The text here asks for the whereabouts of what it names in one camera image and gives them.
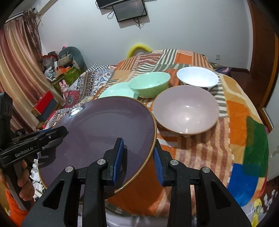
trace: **bed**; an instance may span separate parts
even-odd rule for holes
[[[64,109],[56,111],[46,123],[53,127],[70,110],[92,101],[108,87],[146,72],[167,72],[171,86],[180,82],[176,72],[184,67],[213,68],[203,55],[178,49],[164,49],[121,61],[117,66],[95,64],[70,87]],[[210,167],[250,218],[258,212],[255,201],[264,194],[268,165],[268,141],[264,125],[250,99],[232,78],[219,74],[219,83],[211,90],[219,104],[219,120],[208,132],[184,138],[158,126],[160,144],[188,167]],[[141,99],[152,110],[153,99]],[[167,217],[170,188],[157,182],[151,158],[141,174],[123,191],[108,199],[107,208],[122,216]],[[193,225],[195,201],[192,194]]]

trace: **mint green plate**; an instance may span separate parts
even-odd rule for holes
[[[166,72],[148,72],[131,79],[129,88],[141,98],[155,98],[169,87],[170,74]]]
[[[137,99],[139,97],[138,94],[133,92],[129,86],[129,82],[122,82],[115,85],[112,85],[108,89],[106,89],[99,98],[109,97],[109,96],[125,96]]]

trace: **orange sleeve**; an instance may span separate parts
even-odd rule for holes
[[[18,205],[14,200],[14,198],[10,195],[10,193],[7,190],[6,190],[6,197],[11,211],[10,218],[15,223],[16,226],[20,227],[23,219],[28,214],[28,211],[21,211],[18,208]]]

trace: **green box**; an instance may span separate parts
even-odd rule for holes
[[[62,80],[65,80],[66,83],[71,86],[77,78],[82,74],[82,72],[75,67],[72,67],[69,69],[66,73],[61,74],[59,77],[57,77],[54,81],[51,82],[51,84],[54,86],[54,88],[59,92],[59,94],[62,95],[61,88],[59,85],[59,82]]]

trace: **monitor screen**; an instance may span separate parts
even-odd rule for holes
[[[97,0],[97,4],[98,4],[98,7],[101,9],[101,8],[104,8],[106,6],[111,6],[112,4],[115,4],[115,3],[118,3],[121,1],[123,1],[123,0]]]
[[[142,0],[123,1],[113,5],[112,7],[118,22],[147,15],[144,2]]]

